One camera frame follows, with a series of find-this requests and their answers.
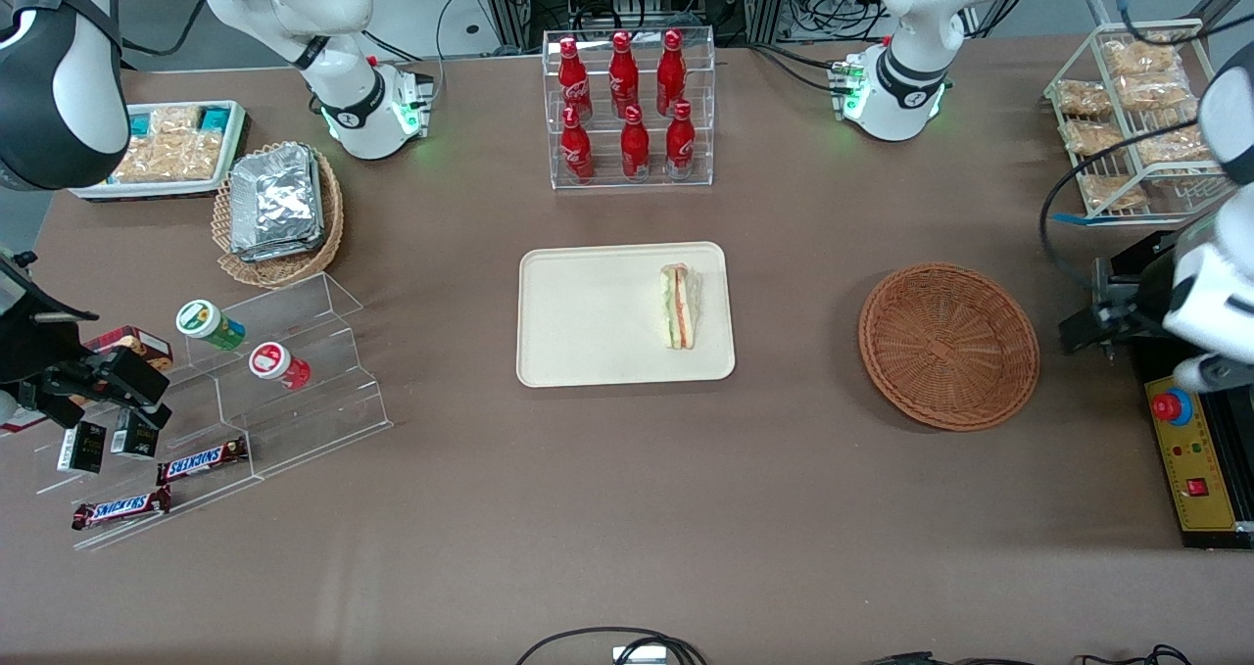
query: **table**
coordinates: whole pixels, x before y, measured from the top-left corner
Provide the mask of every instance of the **table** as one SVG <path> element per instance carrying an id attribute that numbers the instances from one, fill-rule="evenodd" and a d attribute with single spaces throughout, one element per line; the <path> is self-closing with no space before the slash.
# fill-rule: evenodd
<path id="1" fill-rule="evenodd" d="M 719 665 L 1061 664 L 1160 640 L 1248 662 L 1250 556 L 1179 548 L 1126 359 L 1057 351 L 1085 301 L 1033 231 L 1066 169 L 1037 99 L 1078 40 L 972 41 L 903 144 L 724 50 L 716 184 L 588 196 L 549 188 L 533 59 L 449 63 L 433 138 L 376 163 L 334 146 L 292 70 L 128 75 L 132 102 L 237 99 L 252 147 L 327 153 L 349 222 L 332 274 L 366 305 L 352 324 L 396 427 L 97 553 L 63 547 L 69 514 L 31 496 L 30 452 L 55 430 L 0 440 L 0 659 L 513 662 L 552 632 L 624 624 Z M 184 300 L 255 294 L 217 270 L 208 221 L 208 201 L 59 194 L 39 280 L 103 315 L 88 336 L 173 338 Z M 1058 241 L 1083 261 L 1121 236 Z M 527 251 L 695 240 L 727 253 L 731 378 L 518 383 Z M 1041 385 L 1001 428 L 929 432 L 863 371 L 863 299 L 925 260 L 992 276 L 1037 326 Z M 535 661 L 608 662 L 613 644 Z"/>

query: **acrylic tiered display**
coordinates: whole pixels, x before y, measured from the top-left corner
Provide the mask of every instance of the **acrylic tiered display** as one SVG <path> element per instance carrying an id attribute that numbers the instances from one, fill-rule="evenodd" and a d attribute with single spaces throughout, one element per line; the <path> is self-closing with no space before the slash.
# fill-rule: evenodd
<path id="1" fill-rule="evenodd" d="M 549 176 L 554 189 L 604 188 L 604 187 L 658 187 L 691 186 L 714 182 L 714 31 L 710 26 L 676 29 L 682 35 L 682 55 L 686 66 L 683 98 L 691 103 L 692 139 L 691 174 L 678 179 L 667 171 L 667 129 L 673 115 L 662 115 L 657 109 L 658 63 L 665 53 L 666 29 L 628 30 L 632 36 L 631 51 L 640 70 L 638 99 L 643 125 L 648 133 L 648 176 L 630 178 L 623 173 L 622 132 L 626 120 L 611 90 L 609 65 L 614 56 L 614 30 L 547 31 L 544 35 L 544 103 L 549 142 Z M 562 134 L 566 129 L 563 95 L 559 73 L 562 68 L 561 40 L 576 39 L 579 60 L 587 70 L 588 95 L 592 115 L 579 105 L 579 125 L 588 136 L 592 149 L 592 172 L 583 168 L 572 172 L 566 163 Z"/>
<path id="2" fill-rule="evenodd" d="M 65 532 L 74 547 L 99 548 L 176 518 L 295 468 L 327 452 L 391 427 L 379 381 L 361 366 L 352 329 L 344 316 L 361 304 L 326 274 L 223 307 L 246 330 L 245 343 L 218 351 L 188 340 L 188 365 L 171 371 L 163 398 L 173 410 L 161 432 L 155 460 L 104 455 L 99 474 L 56 472 L 58 440 L 35 450 L 36 493 L 50 511 L 65 514 Z M 248 354 L 266 341 L 281 343 L 310 366 L 310 380 L 298 390 L 258 379 Z M 87 419 L 113 430 L 117 410 L 94 405 Z M 169 484 L 173 504 L 124 523 L 108 523 L 82 533 L 70 531 L 80 503 L 129 498 L 153 491 L 157 464 L 208 449 L 238 437 L 248 442 L 248 458 Z"/>

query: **white tray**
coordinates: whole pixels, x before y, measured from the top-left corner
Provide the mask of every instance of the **white tray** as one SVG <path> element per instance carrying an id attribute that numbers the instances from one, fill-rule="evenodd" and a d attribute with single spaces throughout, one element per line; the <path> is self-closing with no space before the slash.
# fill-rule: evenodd
<path id="1" fill-rule="evenodd" d="M 222 181 L 227 179 L 231 164 L 234 163 L 236 151 L 240 148 L 240 136 L 243 133 L 245 110 L 238 102 L 232 99 L 218 99 L 206 102 L 162 102 L 157 104 L 128 104 L 127 115 L 148 114 L 158 107 L 223 107 L 231 110 L 227 117 L 227 127 L 222 133 L 222 151 L 218 152 L 218 162 L 213 167 L 213 176 L 207 181 L 176 181 L 162 183 L 99 183 L 90 187 L 70 188 L 70 192 L 83 200 L 97 202 L 127 201 L 127 200 L 161 200 L 181 194 L 213 193 L 217 192 Z"/>
<path id="2" fill-rule="evenodd" d="M 696 344 L 667 349 L 667 263 L 701 276 Z M 518 272 L 518 380 L 532 388 L 725 379 L 736 368 L 727 260 L 719 245 L 538 248 Z"/>

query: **empty wicker basket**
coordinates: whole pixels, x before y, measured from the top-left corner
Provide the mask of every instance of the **empty wicker basket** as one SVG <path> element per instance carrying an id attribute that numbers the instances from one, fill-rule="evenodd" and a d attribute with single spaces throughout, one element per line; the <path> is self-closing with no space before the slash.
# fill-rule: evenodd
<path id="1" fill-rule="evenodd" d="M 1032 322 L 996 282 L 920 263 L 879 282 L 858 344 L 875 386 L 907 415 L 947 430 L 1004 422 L 1032 396 L 1041 350 Z"/>
<path id="2" fill-rule="evenodd" d="M 267 153 L 281 144 L 272 143 L 255 153 Z M 223 181 L 218 194 L 213 198 L 213 242 L 224 255 L 218 257 L 218 265 L 234 280 L 266 289 L 280 289 L 305 280 L 326 270 L 340 250 L 344 237 L 344 198 L 340 194 L 340 181 L 335 178 L 326 157 L 317 154 L 319 174 L 322 188 L 322 217 L 326 222 L 326 242 L 317 251 L 297 253 L 257 263 L 246 263 L 231 253 L 231 178 Z"/>

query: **red emergency stop button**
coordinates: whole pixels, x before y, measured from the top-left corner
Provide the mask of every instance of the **red emergency stop button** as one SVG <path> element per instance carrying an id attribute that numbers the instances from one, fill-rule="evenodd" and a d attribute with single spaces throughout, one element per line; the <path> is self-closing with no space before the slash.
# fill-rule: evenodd
<path id="1" fill-rule="evenodd" d="M 1150 399 L 1150 413 L 1164 423 L 1188 425 L 1193 419 L 1193 400 L 1189 394 L 1172 386 Z"/>
<path id="2" fill-rule="evenodd" d="M 1170 423 L 1171 420 L 1179 418 L 1179 415 L 1184 412 L 1184 405 L 1180 403 L 1179 398 L 1174 396 L 1174 394 L 1160 393 L 1155 395 L 1154 400 L 1150 403 L 1150 412 L 1154 413 L 1156 419 Z"/>

